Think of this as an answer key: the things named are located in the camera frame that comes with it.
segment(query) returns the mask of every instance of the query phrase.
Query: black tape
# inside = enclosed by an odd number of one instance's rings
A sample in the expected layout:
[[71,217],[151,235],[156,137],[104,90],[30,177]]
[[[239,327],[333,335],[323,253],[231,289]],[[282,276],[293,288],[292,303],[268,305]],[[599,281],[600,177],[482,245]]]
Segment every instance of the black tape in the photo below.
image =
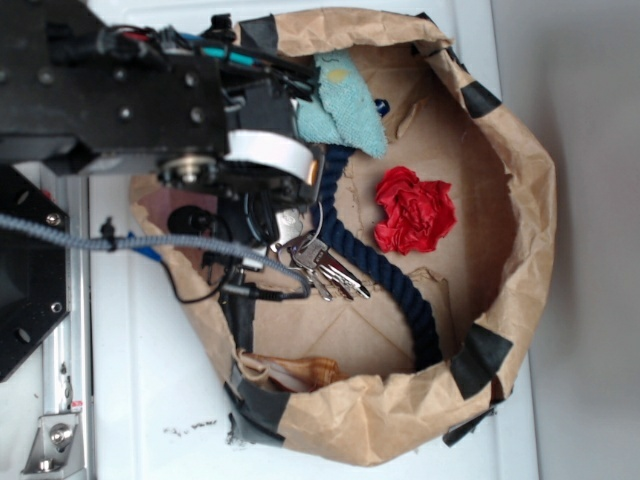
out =
[[270,447],[282,447],[284,445],[284,437],[282,435],[267,430],[240,413],[242,402],[234,396],[229,385],[225,384],[225,389],[233,400],[233,413],[229,414],[231,430],[227,437],[227,443],[233,442],[234,439],[239,439],[249,443],[268,445]]
[[459,427],[449,430],[442,436],[442,441],[447,447],[453,447],[456,443],[466,437],[468,434],[473,433],[476,427],[482,420],[490,417],[495,413],[495,409],[490,408],[482,415],[478,415],[476,418],[469,420],[467,423],[463,423]]
[[486,387],[495,377],[513,343],[474,324],[464,347],[451,360],[451,374],[466,400]]
[[467,70],[467,67],[465,66],[465,64],[462,63],[458,55],[456,55],[456,52],[453,50],[453,47],[447,47],[446,52],[449,54],[449,58],[451,60],[456,62],[458,65],[460,65],[460,68],[462,68],[465,72],[469,73],[469,70]]
[[240,44],[246,48],[278,53],[278,29],[273,15],[240,22]]
[[427,15],[425,12],[420,12],[418,15],[416,15],[416,17],[422,18],[423,20],[428,20],[434,25],[436,24],[436,22],[434,22],[433,19],[429,15]]
[[262,433],[278,435],[278,425],[289,403],[290,393],[261,389],[245,380],[237,365],[231,371],[231,385],[227,388],[227,393],[234,401],[238,413],[260,426],[264,430]]
[[502,102],[478,81],[470,83],[461,91],[471,118],[484,117],[502,105]]

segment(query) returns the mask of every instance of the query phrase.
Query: cloth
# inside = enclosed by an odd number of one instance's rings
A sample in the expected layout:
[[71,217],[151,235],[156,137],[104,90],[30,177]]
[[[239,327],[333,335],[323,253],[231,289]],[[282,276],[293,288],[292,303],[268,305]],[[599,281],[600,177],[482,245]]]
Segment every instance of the cloth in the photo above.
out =
[[367,84],[347,50],[314,56],[320,87],[298,106],[298,131],[307,142],[359,148],[374,158],[387,152],[387,137]]

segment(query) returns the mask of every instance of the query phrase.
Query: red tissue paper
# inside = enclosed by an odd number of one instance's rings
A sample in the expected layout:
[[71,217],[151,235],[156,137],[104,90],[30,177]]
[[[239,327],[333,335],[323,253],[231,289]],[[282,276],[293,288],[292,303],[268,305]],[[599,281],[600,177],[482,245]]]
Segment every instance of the red tissue paper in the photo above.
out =
[[451,184],[439,180],[421,182],[406,167],[388,170],[376,188],[376,203],[388,217],[374,229],[380,249],[403,255],[434,251],[456,223],[450,189]]

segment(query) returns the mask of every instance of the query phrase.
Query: paper bag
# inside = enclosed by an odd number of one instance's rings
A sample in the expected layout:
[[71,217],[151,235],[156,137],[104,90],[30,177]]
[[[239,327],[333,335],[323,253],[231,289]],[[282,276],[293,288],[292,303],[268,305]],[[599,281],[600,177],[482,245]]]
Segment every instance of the paper bag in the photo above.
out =
[[[350,375],[312,393],[274,391],[252,381],[216,299],[186,307],[236,402],[241,430],[341,462],[388,461],[510,395],[549,287],[553,163],[459,64],[451,40],[428,18],[335,8],[245,22],[239,31],[243,44],[271,46],[286,57],[349,48],[373,98],[391,105],[384,118],[386,157],[355,154],[338,184],[339,216],[365,244],[375,247],[373,228],[383,217],[375,186],[385,171],[403,165],[422,180],[452,185],[458,224],[437,250],[387,254],[433,306],[445,358],[437,365],[413,372],[402,311],[355,267],[373,292],[369,300],[328,303],[312,295],[255,307],[256,353],[329,357]],[[132,212],[148,234],[166,231],[153,215],[161,190],[153,178],[132,182]],[[161,253],[182,291],[208,291],[194,259],[170,247]],[[253,280],[276,282],[268,275]]]

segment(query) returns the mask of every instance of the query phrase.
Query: white wall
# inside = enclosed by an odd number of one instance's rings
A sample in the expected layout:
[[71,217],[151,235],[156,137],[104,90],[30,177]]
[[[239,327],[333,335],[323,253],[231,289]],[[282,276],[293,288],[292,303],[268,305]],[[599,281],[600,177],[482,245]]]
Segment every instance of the white wall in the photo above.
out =
[[540,473],[640,478],[640,2],[493,0],[505,103],[558,169],[531,350]]

